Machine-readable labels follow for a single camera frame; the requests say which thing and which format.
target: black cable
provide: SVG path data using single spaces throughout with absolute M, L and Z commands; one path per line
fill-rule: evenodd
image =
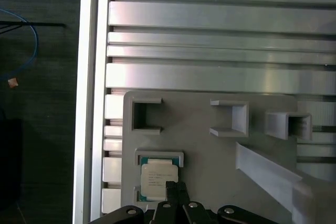
M 7 26 L 0 27 L 0 30 L 5 29 L 5 28 L 10 27 L 10 26 L 12 26 L 12 25 L 7 25 Z
M 5 31 L 2 31 L 2 32 L 0 32 L 0 35 L 1 35 L 1 34 L 5 34 L 5 33 L 9 32 L 9 31 L 13 31 L 13 30 L 15 30 L 15 29 L 17 29 L 17 28 L 20 28 L 20 27 L 22 27 L 22 25 L 19 25 L 19 26 L 13 27 L 13 28 L 11 28 L 11 29 L 8 29 L 8 30 L 5 30 Z

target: square bracket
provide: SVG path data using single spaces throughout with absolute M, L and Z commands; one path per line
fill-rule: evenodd
M 248 137 L 249 130 L 249 109 L 248 102 L 244 101 L 210 101 L 211 106 L 225 106 L 231 109 L 231 128 L 211 127 L 210 133 L 218 137 Z
M 148 109 L 155 109 L 162 103 L 162 98 L 134 98 L 132 101 L 132 129 L 133 133 L 144 135 L 159 135 L 162 127 L 147 125 Z
M 312 119 L 309 113 L 266 112 L 265 134 L 287 140 L 295 136 L 310 141 L 312 138 Z

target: dark carpet floor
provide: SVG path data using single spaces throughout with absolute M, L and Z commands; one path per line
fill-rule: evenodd
M 10 89 L 0 81 L 0 108 L 8 118 L 23 120 L 18 205 L 27 224 L 71 223 L 79 7 L 80 0 L 0 0 L 0 8 L 31 22 L 67 25 L 37 27 L 39 54 L 16 75 L 19 86 Z M 0 20 L 15 19 L 0 12 Z M 1 34 L 0 76 L 27 61 L 33 50 L 29 27 Z M 0 212 L 0 223 L 21 223 L 22 215 L 14 205 Z

